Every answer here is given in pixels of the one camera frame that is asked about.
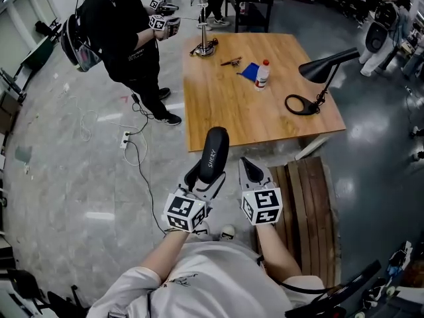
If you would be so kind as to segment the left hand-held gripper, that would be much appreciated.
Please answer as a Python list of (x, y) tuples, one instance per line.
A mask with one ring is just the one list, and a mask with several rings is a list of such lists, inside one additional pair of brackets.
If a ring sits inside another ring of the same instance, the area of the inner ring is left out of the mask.
[(211, 202), (225, 182), (226, 173), (220, 173), (211, 183), (199, 179), (201, 161), (184, 175), (173, 193), (168, 195), (163, 221), (169, 230), (192, 233), (212, 210)]

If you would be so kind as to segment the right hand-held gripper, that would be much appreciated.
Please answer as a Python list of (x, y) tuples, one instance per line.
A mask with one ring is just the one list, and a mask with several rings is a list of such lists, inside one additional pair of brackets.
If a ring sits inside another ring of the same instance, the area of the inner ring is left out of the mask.
[(242, 190), (240, 208), (250, 224), (277, 223), (283, 201), (269, 169), (260, 162), (242, 157), (238, 161), (238, 178)]

